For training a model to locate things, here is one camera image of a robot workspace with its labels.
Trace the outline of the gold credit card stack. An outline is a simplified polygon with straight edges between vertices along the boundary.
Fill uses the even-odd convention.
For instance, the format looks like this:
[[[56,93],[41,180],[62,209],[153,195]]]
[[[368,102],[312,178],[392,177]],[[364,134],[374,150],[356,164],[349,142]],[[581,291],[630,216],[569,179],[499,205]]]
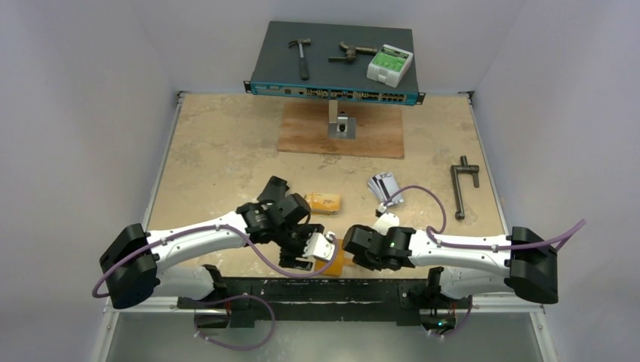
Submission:
[[[339,194],[311,192],[304,196],[311,213],[336,214],[341,210],[342,198]]]

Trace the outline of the orange leather card holder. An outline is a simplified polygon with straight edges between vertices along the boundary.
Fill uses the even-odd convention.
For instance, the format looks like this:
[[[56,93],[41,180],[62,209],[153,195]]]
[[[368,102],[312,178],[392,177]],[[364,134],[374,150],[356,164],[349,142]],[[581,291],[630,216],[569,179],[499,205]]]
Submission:
[[[352,257],[345,254],[345,251],[342,248],[342,243],[343,240],[339,239],[337,242],[338,254],[335,260],[321,273],[321,275],[332,278],[341,278],[345,276],[345,270],[347,268],[355,266],[355,263],[352,261]]]

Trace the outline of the black credit card stack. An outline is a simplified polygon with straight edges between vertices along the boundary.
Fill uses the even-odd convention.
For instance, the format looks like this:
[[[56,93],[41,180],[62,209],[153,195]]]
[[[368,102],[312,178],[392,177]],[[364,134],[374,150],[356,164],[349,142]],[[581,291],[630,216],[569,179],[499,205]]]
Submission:
[[[289,189],[287,180],[278,176],[271,176],[257,200],[266,203],[277,202],[286,196]]]

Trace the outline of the white credit card stack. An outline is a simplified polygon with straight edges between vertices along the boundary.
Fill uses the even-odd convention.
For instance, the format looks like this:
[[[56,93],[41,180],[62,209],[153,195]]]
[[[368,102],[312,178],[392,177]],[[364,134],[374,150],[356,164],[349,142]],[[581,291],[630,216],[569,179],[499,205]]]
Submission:
[[[373,175],[368,179],[368,188],[387,207],[404,202],[401,193],[395,195],[400,189],[393,173],[385,172]]]

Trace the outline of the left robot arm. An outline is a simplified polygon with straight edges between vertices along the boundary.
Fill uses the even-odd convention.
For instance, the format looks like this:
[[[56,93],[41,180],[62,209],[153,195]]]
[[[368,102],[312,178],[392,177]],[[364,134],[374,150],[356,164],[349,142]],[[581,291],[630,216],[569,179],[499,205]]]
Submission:
[[[92,290],[112,307],[126,309],[156,296],[176,296],[216,308],[225,298],[220,272],[213,265],[183,267],[183,262],[221,250],[274,243],[278,264],[256,254],[281,275],[310,278],[312,262],[330,265],[336,256],[335,237],[310,222],[311,209],[297,193],[259,198],[222,216],[196,224],[147,231],[139,224],[124,227],[99,258],[102,276]]]

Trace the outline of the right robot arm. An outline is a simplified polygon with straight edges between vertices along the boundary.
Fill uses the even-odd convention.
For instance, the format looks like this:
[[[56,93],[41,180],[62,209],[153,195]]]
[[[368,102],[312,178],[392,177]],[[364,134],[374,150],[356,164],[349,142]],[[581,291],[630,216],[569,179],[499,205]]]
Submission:
[[[485,293],[514,293],[537,304],[558,302],[557,249],[525,227],[513,227],[508,235],[466,237],[354,225],[343,249],[356,265],[372,271],[429,268],[432,281],[423,295],[435,307]]]

